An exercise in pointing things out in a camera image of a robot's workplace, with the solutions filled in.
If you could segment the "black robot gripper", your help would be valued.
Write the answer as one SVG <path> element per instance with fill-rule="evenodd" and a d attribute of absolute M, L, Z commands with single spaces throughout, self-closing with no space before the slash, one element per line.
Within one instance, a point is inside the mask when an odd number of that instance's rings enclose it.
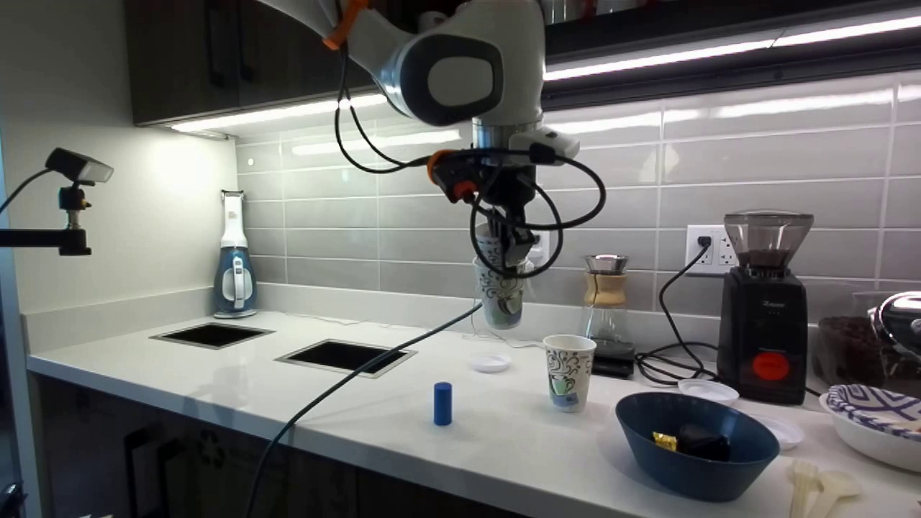
<path fill-rule="evenodd" d="M 493 237 L 526 243 L 536 234 L 536 225 L 526 223 L 526 205 L 539 192 L 539 164 L 563 164 L 563 155 L 547 143 L 439 149 L 426 162 L 426 174 L 449 201 L 467 201 L 480 212 Z"/>

